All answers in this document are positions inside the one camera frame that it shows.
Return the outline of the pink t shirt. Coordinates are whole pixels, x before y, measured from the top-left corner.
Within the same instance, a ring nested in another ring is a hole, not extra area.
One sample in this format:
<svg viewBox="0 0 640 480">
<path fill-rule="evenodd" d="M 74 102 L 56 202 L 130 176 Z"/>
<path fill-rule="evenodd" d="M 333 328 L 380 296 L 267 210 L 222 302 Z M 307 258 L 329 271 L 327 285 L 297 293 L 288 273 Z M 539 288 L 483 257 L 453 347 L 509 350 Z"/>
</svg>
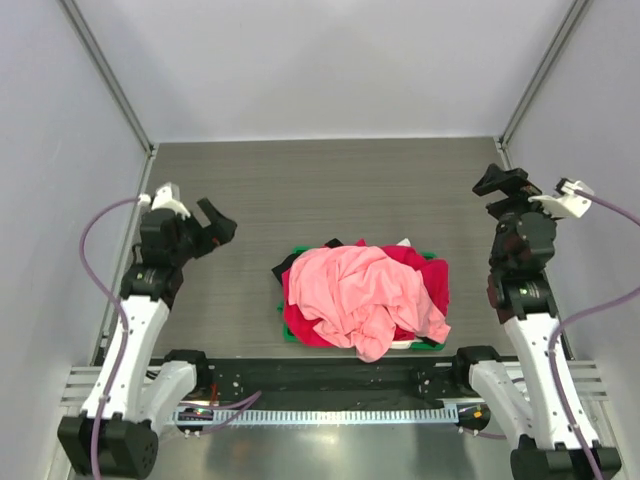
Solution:
<svg viewBox="0 0 640 480">
<path fill-rule="evenodd" d="M 364 241 L 311 248 L 284 274 L 283 319 L 307 347 L 352 349 L 365 362 L 382 358 L 396 330 L 419 343 L 445 344 L 451 327 L 449 266 L 417 252 L 419 269 Z"/>
</svg>

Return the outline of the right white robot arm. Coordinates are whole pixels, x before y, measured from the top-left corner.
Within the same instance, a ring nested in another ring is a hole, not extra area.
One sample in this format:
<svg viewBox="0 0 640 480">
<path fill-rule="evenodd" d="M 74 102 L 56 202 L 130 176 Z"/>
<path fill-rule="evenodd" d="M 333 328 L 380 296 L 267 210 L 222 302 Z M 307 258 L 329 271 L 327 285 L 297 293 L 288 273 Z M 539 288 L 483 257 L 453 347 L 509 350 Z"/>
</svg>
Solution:
<svg viewBox="0 0 640 480">
<path fill-rule="evenodd" d="M 554 195 L 546 195 L 525 170 L 495 163 L 472 191 L 505 196 L 486 206 L 497 222 L 487 295 L 515 348 L 525 388 L 518 388 L 490 346 L 457 350 L 452 386 L 484 400 L 511 446 L 514 478 L 612 479 L 621 470 L 621 457 L 602 443 L 583 410 L 544 273 L 555 254 L 558 221 L 581 218 L 592 205 L 592 192 L 583 182 L 564 178 Z"/>
</svg>

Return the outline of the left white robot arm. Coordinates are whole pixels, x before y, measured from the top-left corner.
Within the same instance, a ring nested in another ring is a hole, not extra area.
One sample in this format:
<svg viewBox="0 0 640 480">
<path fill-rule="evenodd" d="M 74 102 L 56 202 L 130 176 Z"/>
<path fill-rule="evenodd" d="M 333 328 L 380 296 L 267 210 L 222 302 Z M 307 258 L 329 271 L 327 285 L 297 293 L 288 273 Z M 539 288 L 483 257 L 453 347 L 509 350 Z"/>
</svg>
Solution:
<svg viewBox="0 0 640 480">
<path fill-rule="evenodd" d="M 229 243 L 237 224 L 207 198 L 197 202 L 206 226 L 177 200 L 150 201 L 139 226 L 139 257 L 119 294 L 106 294 L 118 325 L 100 373 L 80 412 L 64 416 L 57 431 L 72 468 L 95 479 L 147 478 L 173 412 L 186 396 L 203 398 L 213 385 L 205 354 L 194 350 L 172 353 L 153 380 L 147 369 L 184 266 Z"/>
</svg>

